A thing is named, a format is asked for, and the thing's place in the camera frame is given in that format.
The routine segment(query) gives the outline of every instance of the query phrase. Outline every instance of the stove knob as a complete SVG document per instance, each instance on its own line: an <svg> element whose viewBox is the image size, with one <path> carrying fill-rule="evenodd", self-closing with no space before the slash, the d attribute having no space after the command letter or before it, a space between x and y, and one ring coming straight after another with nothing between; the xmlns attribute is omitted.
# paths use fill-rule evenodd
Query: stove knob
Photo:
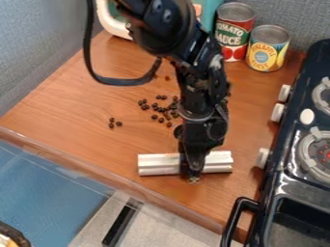
<svg viewBox="0 0 330 247"><path fill-rule="evenodd" d="M282 119L283 113L284 113L285 105L281 103L276 103L273 112L271 113L270 120L275 123L279 123Z"/></svg>
<svg viewBox="0 0 330 247"><path fill-rule="evenodd" d="M314 118L316 117L314 111L312 111L311 109L307 108L304 109L301 113L300 113L300 122L304 125L309 125L313 122Z"/></svg>
<svg viewBox="0 0 330 247"><path fill-rule="evenodd" d="M288 97L289 97L289 91L291 90L291 86L284 84L282 85L281 91L279 93L279 101L281 102L287 102Z"/></svg>
<svg viewBox="0 0 330 247"><path fill-rule="evenodd" d="M260 148L257 156L256 166L264 169L264 165L267 161L268 156L269 156L269 149Z"/></svg>

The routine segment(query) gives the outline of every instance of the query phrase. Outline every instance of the burner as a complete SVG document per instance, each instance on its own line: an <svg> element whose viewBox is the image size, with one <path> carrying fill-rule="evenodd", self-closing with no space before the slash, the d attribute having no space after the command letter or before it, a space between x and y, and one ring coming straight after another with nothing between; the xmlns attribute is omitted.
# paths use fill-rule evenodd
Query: burner
<svg viewBox="0 0 330 247"><path fill-rule="evenodd" d="M312 92L312 99L316 108L330 115L330 80L324 77L322 82Z"/></svg>
<svg viewBox="0 0 330 247"><path fill-rule="evenodd" d="M299 144L301 165L315 178L330 183L330 131L312 127L310 132Z"/></svg>

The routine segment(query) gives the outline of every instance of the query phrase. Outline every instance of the wooden table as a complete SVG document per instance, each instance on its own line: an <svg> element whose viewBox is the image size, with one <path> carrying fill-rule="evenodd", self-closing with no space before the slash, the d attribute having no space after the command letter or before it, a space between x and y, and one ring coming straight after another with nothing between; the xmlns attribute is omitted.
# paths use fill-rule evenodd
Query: wooden table
<svg viewBox="0 0 330 247"><path fill-rule="evenodd" d="M137 77L154 60L131 41L110 39L104 32L94 39L93 57L97 72L113 77ZM154 101L158 94L178 94L175 72L167 62L148 85L109 87L91 78L80 51L19 102L0 125L142 184L225 225L237 197L258 196L262 171L254 168L255 159L259 148L272 143L277 130L269 121L272 108L282 84L294 81L303 57L290 52L285 66L271 73L249 69L244 62L226 64L233 95L229 98L230 131L221 150L233 152L234 172L205 175L197 185L178 176L140 178L137 173L139 153L177 151L172 129L154 123L151 110L143 112L137 104L142 98ZM110 117L124 126L110 130ZM239 237L246 235L250 218L239 222Z"/></svg>

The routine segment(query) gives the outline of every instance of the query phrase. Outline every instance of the tin can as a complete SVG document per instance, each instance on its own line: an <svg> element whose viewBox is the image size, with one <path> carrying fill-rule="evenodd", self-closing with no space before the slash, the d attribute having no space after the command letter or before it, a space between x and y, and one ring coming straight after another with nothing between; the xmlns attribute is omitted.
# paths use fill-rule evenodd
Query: tin can
<svg viewBox="0 0 330 247"><path fill-rule="evenodd" d="M254 22L255 13L246 4L233 2L218 8L215 38L222 46L225 61L233 62L245 58Z"/></svg>
<svg viewBox="0 0 330 247"><path fill-rule="evenodd" d="M275 25L259 26L251 33L246 63L258 71L275 71L283 65L288 47L286 29Z"/></svg>

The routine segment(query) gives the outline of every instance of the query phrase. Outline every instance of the stove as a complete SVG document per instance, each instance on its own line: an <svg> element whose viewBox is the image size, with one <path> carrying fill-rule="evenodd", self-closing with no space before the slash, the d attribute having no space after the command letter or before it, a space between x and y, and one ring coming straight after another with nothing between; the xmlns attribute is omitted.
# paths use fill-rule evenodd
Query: stove
<svg viewBox="0 0 330 247"><path fill-rule="evenodd" d="M293 86L283 85L271 120L280 124L258 201L238 198L221 242L231 246L244 210L254 220L244 246L330 246L330 40L314 43Z"/></svg>

